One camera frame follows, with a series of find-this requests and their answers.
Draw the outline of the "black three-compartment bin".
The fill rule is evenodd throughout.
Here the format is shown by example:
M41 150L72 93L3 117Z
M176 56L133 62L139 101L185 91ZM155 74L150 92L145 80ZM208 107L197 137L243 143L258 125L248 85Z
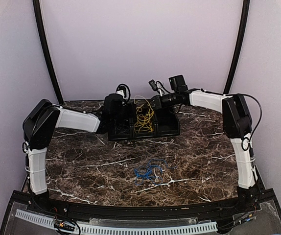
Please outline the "black three-compartment bin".
M180 134L180 123L173 107L155 110L146 124L140 119L150 111L148 106L137 109L135 103L122 107L121 113L108 129L109 141L130 141L138 139L173 137Z

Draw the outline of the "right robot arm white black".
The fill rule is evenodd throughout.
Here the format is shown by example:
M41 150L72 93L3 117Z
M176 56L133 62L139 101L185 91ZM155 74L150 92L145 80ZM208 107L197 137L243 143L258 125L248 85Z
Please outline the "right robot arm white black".
M189 89L183 75L169 78L172 91L160 81L150 80L149 85L158 95L150 100L158 110L174 105L201 107L222 114L223 131L230 139L238 169L238 186L252 188L258 180L252 136L256 130L246 103L247 94L219 94L204 89Z

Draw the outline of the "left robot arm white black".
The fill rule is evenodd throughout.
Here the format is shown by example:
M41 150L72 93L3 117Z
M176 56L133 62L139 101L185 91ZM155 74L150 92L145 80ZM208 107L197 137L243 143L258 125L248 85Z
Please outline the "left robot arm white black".
M123 112L129 100L115 93L105 97L103 106L96 112L80 112L55 105L42 99L23 121L23 152L27 155L26 171L30 191L37 195L34 206L49 213L53 203L43 193L47 192L46 153L56 128L68 128L88 133L105 134L114 127L115 119Z

